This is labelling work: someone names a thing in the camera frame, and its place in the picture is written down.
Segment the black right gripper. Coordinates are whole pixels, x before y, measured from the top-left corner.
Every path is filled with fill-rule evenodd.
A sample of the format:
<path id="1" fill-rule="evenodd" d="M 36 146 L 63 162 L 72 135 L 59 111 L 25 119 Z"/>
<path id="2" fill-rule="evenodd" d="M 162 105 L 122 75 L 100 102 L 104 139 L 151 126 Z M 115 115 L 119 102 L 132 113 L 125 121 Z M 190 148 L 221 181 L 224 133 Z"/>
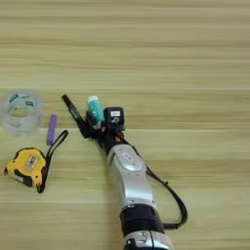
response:
<path id="1" fill-rule="evenodd" d="M 123 128 L 121 126 L 118 126 L 115 129 L 109 129 L 105 126 L 105 122 L 101 121 L 101 129 L 95 130 L 95 120 L 89 111 L 86 112 L 86 122 L 88 126 L 85 126 L 80 132 L 85 139 L 96 141 L 100 148 L 104 150 L 105 154 L 109 154 L 114 146 L 128 144 L 125 140 Z"/>

